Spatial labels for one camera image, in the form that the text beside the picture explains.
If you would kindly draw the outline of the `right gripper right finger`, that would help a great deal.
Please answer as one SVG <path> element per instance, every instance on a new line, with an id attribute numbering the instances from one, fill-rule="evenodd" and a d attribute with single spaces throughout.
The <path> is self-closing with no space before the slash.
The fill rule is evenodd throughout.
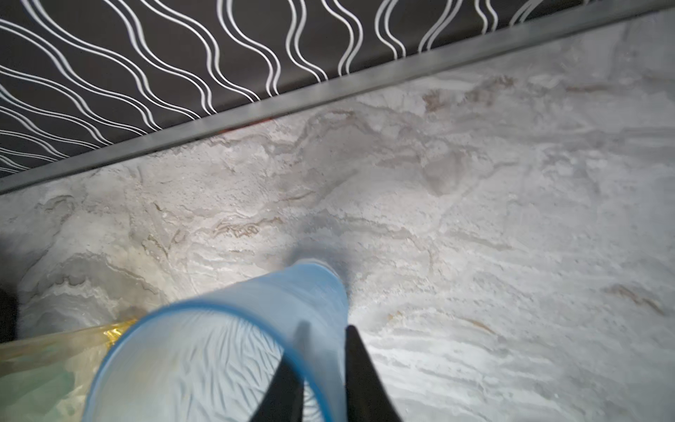
<path id="1" fill-rule="evenodd" d="M 401 422 L 354 325 L 346 327 L 346 409 L 350 422 Z"/>

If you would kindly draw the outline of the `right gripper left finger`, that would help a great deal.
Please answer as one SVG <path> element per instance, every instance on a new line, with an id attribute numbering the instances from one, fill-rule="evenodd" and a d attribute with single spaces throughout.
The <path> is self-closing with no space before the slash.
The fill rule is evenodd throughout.
<path id="1" fill-rule="evenodd" d="M 303 408 L 304 381 L 285 354 L 250 422 L 302 422 Z"/>

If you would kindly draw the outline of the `tall yellow plastic cup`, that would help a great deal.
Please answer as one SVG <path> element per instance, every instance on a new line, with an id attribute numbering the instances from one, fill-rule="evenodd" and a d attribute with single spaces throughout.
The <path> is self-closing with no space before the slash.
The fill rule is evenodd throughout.
<path id="1" fill-rule="evenodd" d="M 1 345 L 1 420 L 80 421 L 105 356 L 136 320 Z"/>

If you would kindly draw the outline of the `tall blue plastic cup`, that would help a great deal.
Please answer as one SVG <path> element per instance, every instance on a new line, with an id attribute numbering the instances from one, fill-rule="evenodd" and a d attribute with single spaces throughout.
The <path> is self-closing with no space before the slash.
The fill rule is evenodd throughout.
<path id="1" fill-rule="evenodd" d="M 325 263 L 174 302 L 133 324 L 93 379 L 86 421 L 246 421 L 281 363 L 306 420 L 344 421 L 346 288 Z"/>

